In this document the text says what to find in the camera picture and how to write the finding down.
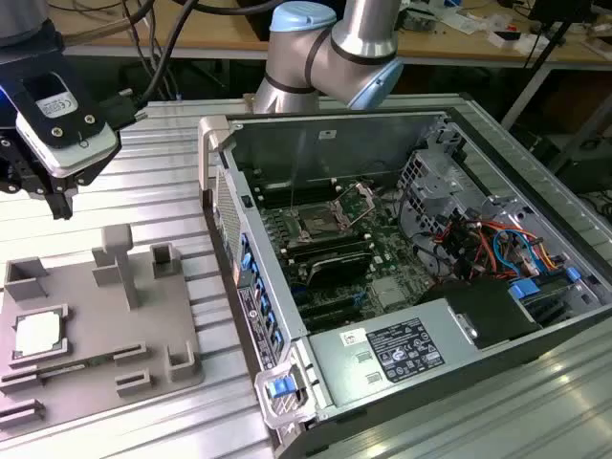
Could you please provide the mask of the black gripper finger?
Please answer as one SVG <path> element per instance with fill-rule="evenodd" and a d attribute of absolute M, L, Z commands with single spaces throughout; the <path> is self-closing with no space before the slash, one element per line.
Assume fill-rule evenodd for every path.
<path fill-rule="evenodd" d="M 1 191 L 16 193 L 22 189 L 22 145 L 10 137 L 1 138 Z"/>
<path fill-rule="evenodd" d="M 56 178 L 41 165 L 33 167 L 33 175 L 28 179 L 30 198 L 44 201 L 55 220 L 69 220 L 73 216 L 73 196 L 75 180 L 72 176 Z"/>

